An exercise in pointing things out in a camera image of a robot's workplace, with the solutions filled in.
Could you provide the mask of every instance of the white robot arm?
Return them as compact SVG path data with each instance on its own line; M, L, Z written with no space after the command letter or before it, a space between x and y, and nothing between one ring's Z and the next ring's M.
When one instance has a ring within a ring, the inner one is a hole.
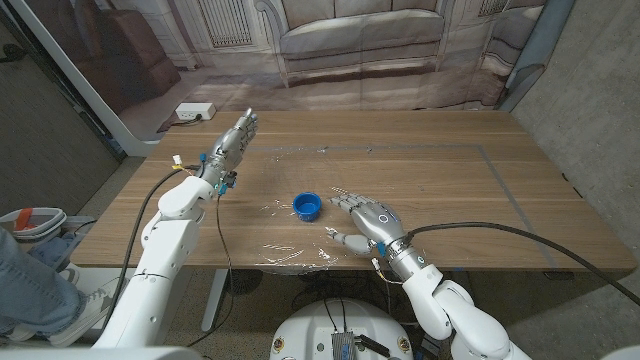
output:
M200 204L233 187L233 169L255 136L257 120L248 109L216 140L196 174L160 198L158 212L142 231L144 252L138 267L94 348L155 344L173 280L196 248L204 218Z
M348 212L364 236L329 229L329 237L360 254L376 246L402 279L402 288L424 331L444 340L456 330L451 346L454 359L530 359L509 340L496 319L473 305L462 286L450 280L442 281L442 273L435 265L427 264L413 246L404 241L407 233L389 205L357 194L337 196L330 202Z

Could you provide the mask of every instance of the power outlet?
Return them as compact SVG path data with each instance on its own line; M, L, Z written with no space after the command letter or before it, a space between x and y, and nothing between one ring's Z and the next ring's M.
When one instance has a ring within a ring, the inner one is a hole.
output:
M212 103L182 103L176 109L176 114L180 120L193 120L198 114L202 120L211 120L216 113L216 107Z

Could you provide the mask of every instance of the table surface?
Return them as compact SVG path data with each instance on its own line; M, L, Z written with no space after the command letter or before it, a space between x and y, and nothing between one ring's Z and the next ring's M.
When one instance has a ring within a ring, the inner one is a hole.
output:
M174 127L140 166L75 250L81 266L120 266L142 200L171 171L172 155L197 164L200 153L241 113ZM371 269L326 237L325 227L358 233L351 217L326 199L338 191L391 205L405 229L456 221L489 221L547 237L607 271L636 267L631 252L505 112L258 112L259 131L236 169L237 187L220 201L221 230L234 268L295 273ZM185 172L160 187L143 217ZM300 192L323 199L313 223L297 219ZM215 204L205 206L196 251L187 265L226 267ZM413 245L442 270L582 270L565 255L491 229L417 235ZM140 259L136 239L130 264Z

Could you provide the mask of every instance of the blue connector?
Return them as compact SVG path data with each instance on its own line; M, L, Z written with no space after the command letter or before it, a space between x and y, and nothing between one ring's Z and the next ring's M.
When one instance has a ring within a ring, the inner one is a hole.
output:
M385 249L384 243L383 242L379 242L377 244L377 246L378 246L378 252L380 253L380 256L384 257L386 255L386 253L387 253L387 249Z
M227 184L220 185L220 187L218 188L218 195L222 196L222 195L226 194L227 193L227 188L228 188Z

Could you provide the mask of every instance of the person's leg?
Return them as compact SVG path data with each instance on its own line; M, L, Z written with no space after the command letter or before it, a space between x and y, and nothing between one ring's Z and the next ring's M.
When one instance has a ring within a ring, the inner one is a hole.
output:
M0 334L17 323L49 335L69 326L84 307L83 295L53 269L20 250L0 228Z

